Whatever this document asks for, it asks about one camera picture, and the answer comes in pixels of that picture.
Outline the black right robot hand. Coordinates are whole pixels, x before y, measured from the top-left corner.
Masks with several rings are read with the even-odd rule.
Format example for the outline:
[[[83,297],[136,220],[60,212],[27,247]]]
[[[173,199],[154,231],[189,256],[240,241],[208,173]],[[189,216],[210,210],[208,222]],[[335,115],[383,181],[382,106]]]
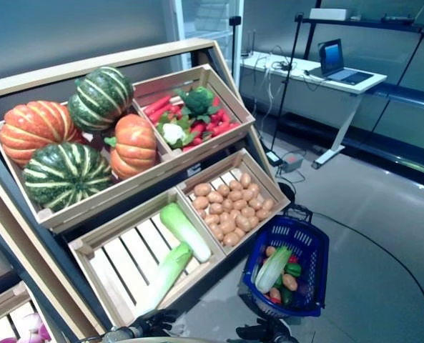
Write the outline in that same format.
[[[258,342],[288,342],[291,334],[279,319],[257,319],[256,325],[236,328],[241,339]]]

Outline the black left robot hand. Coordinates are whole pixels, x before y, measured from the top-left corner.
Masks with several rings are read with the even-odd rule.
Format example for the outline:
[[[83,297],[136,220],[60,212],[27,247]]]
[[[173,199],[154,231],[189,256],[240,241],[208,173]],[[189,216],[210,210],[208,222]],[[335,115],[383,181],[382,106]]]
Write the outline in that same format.
[[[155,309],[137,319],[130,325],[134,338],[168,337],[177,320],[177,311],[174,309]]]

